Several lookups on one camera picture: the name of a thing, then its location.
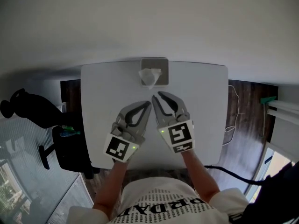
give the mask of wooden floor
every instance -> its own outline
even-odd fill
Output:
[[[221,166],[251,179],[259,164],[264,145],[270,140],[275,118],[266,116],[265,132],[263,135],[263,105],[260,98],[277,96],[278,87],[253,82],[230,80],[230,85],[235,87],[240,97],[240,115],[237,119],[237,129],[231,143],[222,149],[220,160],[215,166]],[[80,80],[64,81],[61,83],[62,101],[67,102],[68,111],[81,111]],[[238,98],[232,87],[228,93],[227,126],[235,125]],[[234,131],[224,136],[223,143],[231,140]],[[247,184],[223,173],[210,169],[208,172],[217,181],[221,190],[238,187],[245,192]],[[102,177],[96,176],[94,180],[85,181],[88,191],[94,198],[97,186],[100,186]]]

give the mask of white cable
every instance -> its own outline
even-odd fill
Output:
[[[228,133],[228,132],[230,132],[230,131],[234,131],[234,132],[233,132],[232,139],[230,140],[230,142],[233,141],[233,138],[234,138],[234,135],[235,135],[235,131],[236,131],[236,129],[237,129],[237,119],[238,119],[238,116],[239,116],[239,114],[240,114],[240,110],[239,110],[239,101],[240,101],[240,97],[238,96],[238,94],[237,94],[236,91],[235,91],[235,94],[236,94],[236,96],[238,97],[238,103],[237,103],[238,113],[237,113],[237,116],[236,116],[236,118],[235,118],[235,125],[226,127],[226,128],[225,128],[225,131],[224,131],[224,132],[226,132],[226,133]]]

